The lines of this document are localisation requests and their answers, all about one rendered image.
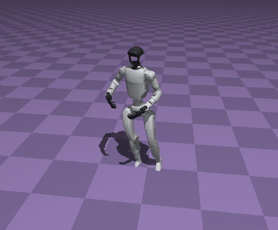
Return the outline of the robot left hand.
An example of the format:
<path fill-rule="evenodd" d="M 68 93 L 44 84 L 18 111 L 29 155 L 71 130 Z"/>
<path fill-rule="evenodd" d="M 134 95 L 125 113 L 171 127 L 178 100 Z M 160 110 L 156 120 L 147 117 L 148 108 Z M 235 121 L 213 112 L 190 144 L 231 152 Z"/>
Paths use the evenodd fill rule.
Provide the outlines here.
<path fill-rule="evenodd" d="M 129 114 L 129 115 L 127 115 L 127 116 L 128 116 L 129 119 L 134 119 L 134 118 L 140 116 L 141 114 L 144 114 L 144 113 L 145 113 L 145 110 L 146 110 L 147 108 L 148 108 L 148 107 L 145 105 L 145 106 L 143 106 L 142 108 L 140 108 L 139 111 L 133 111 L 135 114 L 133 114 L 133 115 Z"/>

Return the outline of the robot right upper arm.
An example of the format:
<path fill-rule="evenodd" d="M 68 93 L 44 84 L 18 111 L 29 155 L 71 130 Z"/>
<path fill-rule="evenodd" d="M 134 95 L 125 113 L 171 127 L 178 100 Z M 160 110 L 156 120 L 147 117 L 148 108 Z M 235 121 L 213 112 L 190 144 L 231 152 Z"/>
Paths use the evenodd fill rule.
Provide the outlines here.
<path fill-rule="evenodd" d="M 114 82 L 113 82 L 113 84 L 115 84 L 116 87 L 119 86 L 120 80 L 124 77 L 126 67 L 127 67 L 127 66 L 123 66 L 122 68 L 120 68 L 120 69 L 118 70 L 118 73 L 117 73 L 117 75 L 116 75 L 116 78 L 115 78 L 115 80 L 114 80 Z"/>

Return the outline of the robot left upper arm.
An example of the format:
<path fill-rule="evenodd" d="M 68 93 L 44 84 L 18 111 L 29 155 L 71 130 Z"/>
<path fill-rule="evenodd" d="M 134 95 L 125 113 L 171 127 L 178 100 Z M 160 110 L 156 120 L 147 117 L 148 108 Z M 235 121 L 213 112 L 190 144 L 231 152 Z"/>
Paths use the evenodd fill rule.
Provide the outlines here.
<path fill-rule="evenodd" d="M 145 78 L 147 81 L 150 82 L 152 88 L 154 89 L 152 95 L 155 96 L 157 92 L 161 92 L 160 86 L 158 84 L 158 81 L 156 79 L 156 74 L 154 71 L 146 70 L 144 72 Z"/>

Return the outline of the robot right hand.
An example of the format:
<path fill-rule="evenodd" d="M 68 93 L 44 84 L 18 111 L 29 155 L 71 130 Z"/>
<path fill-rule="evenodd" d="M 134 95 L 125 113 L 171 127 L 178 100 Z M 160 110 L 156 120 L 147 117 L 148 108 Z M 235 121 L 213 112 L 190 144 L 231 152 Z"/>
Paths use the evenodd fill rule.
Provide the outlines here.
<path fill-rule="evenodd" d="M 112 96 L 111 96 L 110 92 L 106 93 L 106 99 L 107 99 L 108 103 L 110 104 L 111 108 L 115 109 L 116 108 L 116 106 L 115 106 L 116 104 L 112 104 L 112 103 L 115 103 L 115 102 L 111 101 Z"/>

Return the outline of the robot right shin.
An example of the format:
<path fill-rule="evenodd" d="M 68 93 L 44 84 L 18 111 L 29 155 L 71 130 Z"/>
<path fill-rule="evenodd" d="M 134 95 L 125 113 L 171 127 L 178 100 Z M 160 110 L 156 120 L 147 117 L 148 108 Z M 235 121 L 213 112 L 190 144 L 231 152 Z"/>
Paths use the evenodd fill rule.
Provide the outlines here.
<path fill-rule="evenodd" d="M 132 140 L 129 140 L 129 145 L 130 145 L 132 153 L 134 154 L 136 161 L 141 162 L 140 153 L 139 153 L 139 151 L 140 151 L 139 141 L 137 143 L 133 143 Z"/>

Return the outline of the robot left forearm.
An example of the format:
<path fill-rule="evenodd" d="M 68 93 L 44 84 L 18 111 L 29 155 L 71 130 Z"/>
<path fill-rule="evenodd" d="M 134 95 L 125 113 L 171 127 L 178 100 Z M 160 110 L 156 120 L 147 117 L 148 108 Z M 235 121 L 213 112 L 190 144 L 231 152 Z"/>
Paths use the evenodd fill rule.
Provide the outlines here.
<path fill-rule="evenodd" d="M 148 111 L 148 109 L 150 109 L 155 103 L 157 103 L 159 101 L 159 99 L 161 98 L 162 93 L 161 92 L 157 92 L 157 94 L 155 96 L 152 96 L 146 103 L 145 105 L 148 107 L 145 112 Z M 143 106 L 145 106 L 143 105 Z M 142 106 L 142 107 L 143 107 Z"/>

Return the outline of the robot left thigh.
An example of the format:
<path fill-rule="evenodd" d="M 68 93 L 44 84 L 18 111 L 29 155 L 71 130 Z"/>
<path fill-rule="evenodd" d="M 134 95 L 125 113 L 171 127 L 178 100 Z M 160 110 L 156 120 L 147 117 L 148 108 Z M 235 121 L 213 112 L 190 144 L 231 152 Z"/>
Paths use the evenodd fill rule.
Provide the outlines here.
<path fill-rule="evenodd" d="M 148 111 L 144 113 L 144 117 L 143 117 L 149 148 L 156 147 L 155 124 L 154 124 L 155 115 L 156 114 L 154 111 L 148 109 Z"/>

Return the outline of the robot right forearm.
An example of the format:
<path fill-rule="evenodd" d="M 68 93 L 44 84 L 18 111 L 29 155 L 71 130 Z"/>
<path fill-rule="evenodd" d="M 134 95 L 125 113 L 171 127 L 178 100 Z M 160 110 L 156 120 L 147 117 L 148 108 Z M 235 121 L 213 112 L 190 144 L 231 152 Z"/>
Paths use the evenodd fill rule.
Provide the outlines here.
<path fill-rule="evenodd" d="M 111 84 L 110 84 L 110 86 L 109 86 L 109 88 L 108 88 L 108 90 L 107 90 L 107 92 L 110 92 L 111 96 L 113 95 L 113 93 L 114 93 L 114 91 L 115 91 L 115 89 L 116 89 L 116 85 L 113 84 L 114 80 L 115 80 L 115 79 L 112 80 L 112 82 L 111 82 Z M 106 94 L 105 94 L 105 96 L 106 96 Z"/>

